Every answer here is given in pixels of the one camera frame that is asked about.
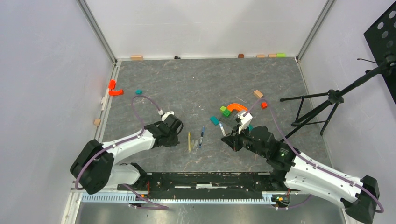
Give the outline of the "blue white pen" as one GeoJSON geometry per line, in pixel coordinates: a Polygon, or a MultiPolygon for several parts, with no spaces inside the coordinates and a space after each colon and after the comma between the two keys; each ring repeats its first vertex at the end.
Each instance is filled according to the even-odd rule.
{"type": "Polygon", "coordinates": [[[219,122],[219,127],[220,127],[220,129],[222,131],[222,135],[225,137],[226,136],[226,132],[225,132],[224,127],[223,127],[221,122],[219,122]]]}

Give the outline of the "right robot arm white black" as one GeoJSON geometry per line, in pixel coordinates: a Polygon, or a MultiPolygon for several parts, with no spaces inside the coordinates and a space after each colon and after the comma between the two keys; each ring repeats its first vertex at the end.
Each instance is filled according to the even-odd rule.
{"type": "Polygon", "coordinates": [[[273,168],[270,185],[303,191],[343,208],[350,217],[371,224],[380,196],[378,181],[366,175],[344,174],[310,158],[285,142],[275,139],[267,127],[238,129],[221,138],[232,150],[246,149],[264,159],[273,168]]]}

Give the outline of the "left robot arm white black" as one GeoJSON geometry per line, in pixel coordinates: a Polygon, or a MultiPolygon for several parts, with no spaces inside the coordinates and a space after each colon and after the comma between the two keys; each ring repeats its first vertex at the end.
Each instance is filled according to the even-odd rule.
{"type": "Polygon", "coordinates": [[[90,195],[119,184],[143,189],[147,184],[144,171],[135,164],[122,165],[121,161],[155,147],[176,146],[182,128],[182,121],[170,113],[121,139],[103,143],[96,139],[88,141],[70,168],[76,178],[76,188],[90,195]]]}

